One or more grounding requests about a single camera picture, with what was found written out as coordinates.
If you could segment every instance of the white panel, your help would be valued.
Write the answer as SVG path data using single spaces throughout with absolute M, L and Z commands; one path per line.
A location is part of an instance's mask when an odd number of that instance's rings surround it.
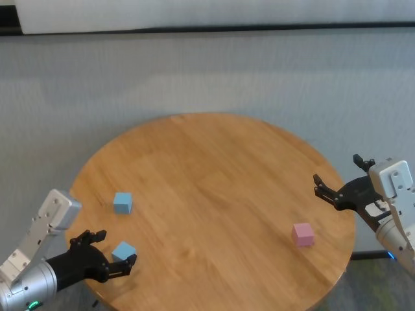
M 25 34 L 415 19 L 412 0 L 16 0 L 16 6 Z

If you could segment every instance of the blue led light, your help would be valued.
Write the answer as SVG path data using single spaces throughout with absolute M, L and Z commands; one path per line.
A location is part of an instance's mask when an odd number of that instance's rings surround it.
M 389 254 L 390 258 L 395 259 L 395 256 L 391 252 L 388 252 L 388 254 Z

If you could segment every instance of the cube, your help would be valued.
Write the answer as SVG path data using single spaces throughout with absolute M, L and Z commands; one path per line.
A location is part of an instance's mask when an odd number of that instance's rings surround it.
M 132 208 L 132 195 L 129 192 L 117 192 L 114 198 L 114 210 L 117 214 L 130 214 Z
M 115 250 L 112 251 L 112 259 L 114 261 L 123 261 L 126 260 L 129 256 L 137 254 L 135 248 L 126 242 L 121 242 L 118 244 Z
M 308 222 L 294 224 L 292 227 L 292 239 L 298 247 L 312 246 L 314 244 L 314 231 Z

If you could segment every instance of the pink cube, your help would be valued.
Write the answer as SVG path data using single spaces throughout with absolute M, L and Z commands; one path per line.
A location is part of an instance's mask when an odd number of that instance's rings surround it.
M 298 247 L 312 246 L 314 244 L 314 231 L 308 222 L 294 224 L 292 227 L 292 238 Z

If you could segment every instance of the table top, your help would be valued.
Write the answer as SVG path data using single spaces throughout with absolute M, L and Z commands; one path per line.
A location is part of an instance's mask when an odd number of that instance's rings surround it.
M 351 211 L 314 196 L 313 174 L 341 179 L 305 141 L 240 115 L 177 115 L 103 146 L 71 189 L 82 202 L 66 237 L 107 230 L 111 258 L 125 241 L 139 260 L 128 277 L 86 281 L 116 310 L 307 310 L 338 281 L 355 238 Z M 129 215 L 116 192 L 131 192 Z M 309 222 L 315 245 L 291 230 Z

